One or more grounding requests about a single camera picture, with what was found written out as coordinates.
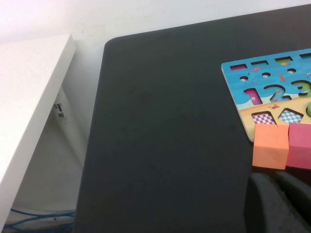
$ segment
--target black table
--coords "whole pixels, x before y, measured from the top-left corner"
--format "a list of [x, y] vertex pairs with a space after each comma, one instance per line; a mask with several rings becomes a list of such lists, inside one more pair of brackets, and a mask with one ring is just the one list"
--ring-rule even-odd
[[311, 47], [311, 5], [104, 49], [75, 233], [245, 232], [247, 139], [221, 63]]

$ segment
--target blue cable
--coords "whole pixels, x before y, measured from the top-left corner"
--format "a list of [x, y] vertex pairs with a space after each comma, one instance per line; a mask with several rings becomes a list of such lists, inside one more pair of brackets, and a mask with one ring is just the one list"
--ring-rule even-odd
[[60, 216], [68, 216], [68, 215], [74, 215], [75, 212], [69, 212], [69, 213], [63, 213], [63, 214], [49, 214], [49, 215], [37, 215], [37, 214], [30, 214], [27, 212], [11, 209], [12, 212], [19, 213], [22, 215], [29, 215], [29, 216], [35, 216], [35, 217], [60, 217]]
[[33, 218], [24, 219], [24, 220], [21, 220], [21, 221], [16, 222], [16, 223], [5, 224], [4, 227], [3, 227], [4, 229], [10, 228], [10, 229], [13, 229], [15, 231], [23, 232], [23, 233], [52, 233], [52, 232], [58, 231], [60, 229], [72, 226], [73, 222], [64, 224], [64, 225], [62, 225], [60, 227], [57, 227], [57, 228], [53, 228], [53, 229], [49, 229], [49, 230], [42, 230], [42, 231], [28, 231], [28, 230], [23, 230], [23, 229], [16, 228], [14, 226], [19, 225], [19, 224], [24, 223], [24, 222], [34, 221], [34, 220], [38, 220], [38, 219], [42, 219], [42, 218], [64, 217], [64, 216], [74, 217], [74, 214], [75, 214], [75, 212], [69, 212], [69, 213], [62, 213], [62, 214], [37, 215], [37, 214], [30, 214], [30, 213], [19, 211], [19, 210], [15, 210], [15, 209], [11, 209], [11, 211], [15, 212], [15, 213], [23, 214], [23, 215], [34, 216]]
[[71, 226], [73, 226], [73, 222], [64, 224], [61, 227], [56, 227], [56, 228], [53, 228], [53, 229], [42, 230], [42, 231], [40, 231], [40, 230], [39, 231], [29, 231], [29, 230], [23, 230], [23, 229], [15, 228], [15, 227], [10, 227], [10, 228], [12, 230], [14, 230], [14, 231], [23, 232], [23, 233], [53, 233], [53, 232], [56, 232], [56, 231], [61, 230], [63, 228], [71, 227]]

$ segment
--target wooden puzzle board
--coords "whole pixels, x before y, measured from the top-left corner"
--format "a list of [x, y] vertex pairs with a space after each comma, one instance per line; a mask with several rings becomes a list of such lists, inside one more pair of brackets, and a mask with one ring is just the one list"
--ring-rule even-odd
[[222, 64], [247, 135], [255, 124], [311, 124], [311, 49]]

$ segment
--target orange foam block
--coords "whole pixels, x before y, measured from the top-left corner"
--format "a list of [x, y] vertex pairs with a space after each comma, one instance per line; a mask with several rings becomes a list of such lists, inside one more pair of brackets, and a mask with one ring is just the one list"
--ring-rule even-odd
[[288, 125], [255, 124], [253, 166], [285, 169]]
[[311, 169], [311, 125], [290, 124], [287, 166]]

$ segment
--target white shelf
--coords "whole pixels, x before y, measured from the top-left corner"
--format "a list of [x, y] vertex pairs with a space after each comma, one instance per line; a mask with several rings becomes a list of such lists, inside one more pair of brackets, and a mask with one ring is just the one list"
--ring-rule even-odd
[[70, 34], [0, 45], [0, 227], [74, 51]]

